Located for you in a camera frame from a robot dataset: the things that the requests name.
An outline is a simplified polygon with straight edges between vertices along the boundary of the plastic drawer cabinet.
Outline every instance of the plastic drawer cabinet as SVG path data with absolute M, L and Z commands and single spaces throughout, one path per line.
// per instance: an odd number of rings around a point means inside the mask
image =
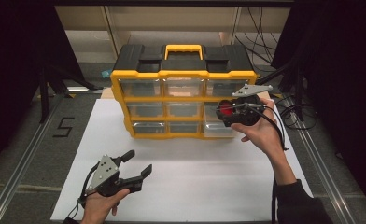
M 125 45 L 110 77 L 133 138 L 212 139 L 235 136 L 218 102 L 258 76 L 239 45 Z

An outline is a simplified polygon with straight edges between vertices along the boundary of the sleeve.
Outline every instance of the sleeve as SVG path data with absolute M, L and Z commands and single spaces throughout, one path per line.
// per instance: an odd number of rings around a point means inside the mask
M 63 224 L 78 224 L 78 222 L 76 222 L 74 219 L 67 217 L 64 221 Z
M 276 187 L 277 217 L 281 224 L 329 224 L 330 217 L 321 200 L 311 198 L 303 189 L 302 181 Z

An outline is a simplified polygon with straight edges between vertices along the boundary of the white paper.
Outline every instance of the white paper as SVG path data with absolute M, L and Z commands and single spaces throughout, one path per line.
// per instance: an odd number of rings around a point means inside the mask
M 51 220 L 64 220 L 75 207 L 85 177 L 102 155 L 135 157 L 122 163 L 120 177 L 152 174 L 142 191 L 120 202 L 111 221 L 238 222 L 271 219 L 274 173 L 267 157 L 251 143 L 233 139 L 133 139 L 115 100 L 97 100 Z M 310 194 L 287 134 L 286 152 L 297 178 Z M 83 209 L 79 207 L 77 219 Z

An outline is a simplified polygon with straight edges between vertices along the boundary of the metal rail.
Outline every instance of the metal rail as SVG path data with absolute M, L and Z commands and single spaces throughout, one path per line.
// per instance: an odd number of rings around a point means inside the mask
M 25 175 L 26 170 L 28 169 L 33 156 L 35 155 L 37 148 L 39 147 L 41 141 L 43 140 L 45 132 L 49 127 L 50 121 L 58 105 L 62 101 L 63 97 L 64 94 L 57 94 L 55 96 L 53 100 L 53 106 L 51 111 L 49 112 L 49 115 L 47 116 L 45 121 L 38 126 L 34 137 L 29 143 L 29 146 L 22 154 L 20 162 L 18 163 L 14 173 L 11 175 L 11 178 L 8 180 L 2 192 L 0 193 L 0 220 L 3 217 L 3 214 L 6 212 L 8 205 L 11 202 L 18 185 L 21 183 L 23 176 Z
M 293 105 L 293 102 L 290 99 L 286 100 L 290 105 Z M 317 174 L 320 177 L 320 180 L 322 181 L 323 187 L 325 188 L 326 192 L 329 195 L 329 198 L 331 199 L 331 203 L 334 206 L 334 209 L 337 213 L 338 218 L 340 218 L 342 223 L 346 224 L 355 224 L 357 223 L 354 219 L 352 213 L 349 210 L 348 205 L 346 204 L 346 201 L 337 187 L 336 183 L 331 177 L 331 174 L 329 173 L 329 169 L 326 166 L 325 162 L 322 160 L 322 157 L 320 156 L 317 146 L 315 145 L 314 141 L 311 138 L 311 135 L 308 131 L 303 130 L 306 129 L 305 125 L 299 121 L 299 118 L 293 113 L 292 117 L 294 117 L 298 122 L 295 123 L 295 126 L 299 128 L 299 135 L 301 139 L 303 140 L 303 143 L 305 145 L 305 149 L 308 152 L 309 157 L 311 158 L 312 163 L 315 166 L 315 169 L 317 170 Z

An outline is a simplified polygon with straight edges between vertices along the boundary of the human hand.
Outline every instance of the human hand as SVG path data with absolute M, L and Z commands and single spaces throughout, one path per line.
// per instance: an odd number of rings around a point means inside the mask
M 110 197 L 104 197 L 99 193 L 93 193 L 88 196 L 81 224 L 104 223 L 110 209 L 112 210 L 112 215 L 115 216 L 117 214 L 117 203 L 129 193 L 128 189 L 122 189 Z
M 275 103 L 271 100 L 260 99 L 266 107 L 274 108 Z M 276 123 L 274 112 L 266 108 L 263 112 L 267 118 Z M 274 170 L 275 179 L 278 185 L 287 185 L 296 182 L 296 177 L 289 166 L 285 152 L 282 149 L 281 140 L 275 127 L 266 119 L 261 118 L 256 124 L 246 126 L 241 123 L 231 125 L 232 129 L 243 133 L 245 137 L 242 142 L 251 141 L 256 147 L 264 152 Z
M 266 106 L 263 114 L 276 123 L 274 112 L 269 108 L 274 108 L 275 103 L 271 100 L 260 99 Z M 231 125 L 232 129 L 243 133 L 245 137 L 241 139 L 242 142 L 251 141 L 256 147 L 263 151 L 267 156 L 280 154 L 282 152 L 281 140 L 275 127 L 266 119 L 260 118 L 259 121 L 252 125 L 246 126 L 240 123 Z

